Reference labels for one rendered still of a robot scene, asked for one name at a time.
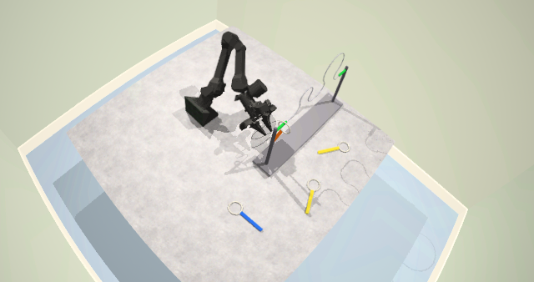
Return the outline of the thin ring with blue handle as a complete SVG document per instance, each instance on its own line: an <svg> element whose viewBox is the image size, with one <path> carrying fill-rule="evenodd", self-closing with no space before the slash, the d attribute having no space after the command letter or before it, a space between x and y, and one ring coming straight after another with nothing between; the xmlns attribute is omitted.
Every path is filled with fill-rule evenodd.
<svg viewBox="0 0 534 282"><path fill-rule="evenodd" d="M261 231L262 228L260 228L260 226L259 226L258 224L256 224L256 223L255 223L255 222L254 222L248 215L245 215L245 214L242 212L242 210L243 210L243 206L242 206L242 204L241 204L240 202L238 202L238 201L233 201L233 202L231 202L231 203L229 204L229 206L230 206L232 203L234 203L234 202L235 202L235 203L239 203L240 206L241 206L241 211L239 212L239 214L241 214L241 215L242 215L248 222L250 222L255 228L257 228L259 231ZM228 210L229 210L229 206L228 206ZM236 214L236 213L231 212L230 210L229 210L229 212L230 212L231 214Z"/></svg>

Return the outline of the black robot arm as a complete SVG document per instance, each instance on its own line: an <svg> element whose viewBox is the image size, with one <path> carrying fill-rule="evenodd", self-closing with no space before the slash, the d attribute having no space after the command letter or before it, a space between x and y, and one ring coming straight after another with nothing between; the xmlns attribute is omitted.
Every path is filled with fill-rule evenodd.
<svg viewBox="0 0 534 282"><path fill-rule="evenodd" d="M237 34L234 34L230 31L225 32L221 39L221 54L219 56L218 65L214 71L214 76L209 80L207 87L200 89L200 96L197 101L194 101L198 104L203 110L210 109L214 98L222 95L226 83L224 83L224 75L228 66L229 57L233 49L235 49L235 59L234 59L234 77L232 79L231 88L236 93L234 101L239 100L243 106L254 101L253 97L258 98L263 93L268 91L267 87L260 81L260 79L255 80L254 83L248 85L247 77L245 74L245 51L246 47L239 40ZM247 92L246 92L247 91ZM262 114L266 111L269 111L269 107L272 106L269 99L266 99L264 103L258 101L258 104L252 104L252 109L255 114Z"/></svg>

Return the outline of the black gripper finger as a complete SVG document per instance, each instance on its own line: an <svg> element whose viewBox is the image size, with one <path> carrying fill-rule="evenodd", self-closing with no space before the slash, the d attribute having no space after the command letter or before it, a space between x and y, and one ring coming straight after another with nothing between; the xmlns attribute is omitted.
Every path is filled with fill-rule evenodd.
<svg viewBox="0 0 534 282"><path fill-rule="evenodd" d="M264 136L266 135L265 131L262 129L262 127L260 126L259 124L259 121L257 121L256 123L253 123L249 128L253 128L257 131L259 131L260 133L262 133Z"/></svg>
<svg viewBox="0 0 534 282"><path fill-rule="evenodd" d="M262 122L265 124L265 126L268 128L268 130L270 132L272 132L272 128L271 128L271 124L270 124L270 115L271 115L271 113L269 115L267 115L266 117L264 117L262 119Z"/></svg>

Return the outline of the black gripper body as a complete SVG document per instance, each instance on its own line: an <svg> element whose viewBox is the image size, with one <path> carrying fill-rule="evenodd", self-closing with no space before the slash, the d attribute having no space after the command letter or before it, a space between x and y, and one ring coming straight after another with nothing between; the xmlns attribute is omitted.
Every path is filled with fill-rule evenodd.
<svg viewBox="0 0 534 282"><path fill-rule="evenodd" d="M273 113L277 109L276 106L272 104L272 106L269 107L269 109L270 109L269 111L266 111L266 112L264 112L262 114L259 114L259 113L255 114L253 112L253 109L252 109L252 104L253 103L254 103L254 105L256 105L256 104L258 104L258 101L255 102L255 100L254 100L254 101L252 101L252 102L250 102L250 103L248 103L247 105L244 106L244 108L245 108L244 111L249 114L250 118L247 118L245 121L243 121L239 125L239 128L240 128L241 131L244 130L245 128L247 128L247 126L251 126L253 123L256 123L257 119L264 118L267 115L269 115L270 113Z"/></svg>

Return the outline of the grey loop with orange handle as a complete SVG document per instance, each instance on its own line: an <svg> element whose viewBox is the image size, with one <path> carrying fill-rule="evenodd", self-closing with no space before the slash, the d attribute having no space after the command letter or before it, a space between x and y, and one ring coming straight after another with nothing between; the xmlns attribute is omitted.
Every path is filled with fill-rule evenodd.
<svg viewBox="0 0 534 282"><path fill-rule="evenodd" d="M290 126L289 126L285 121L279 121L279 122L278 122L278 126L280 126L280 122L285 123L285 124L288 126L289 130L290 130ZM290 132L291 132L291 130L290 130L288 133L286 133L286 132L284 132L282 129L280 129L280 131L276 134L275 140L276 140L282 133L290 134Z"/></svg>

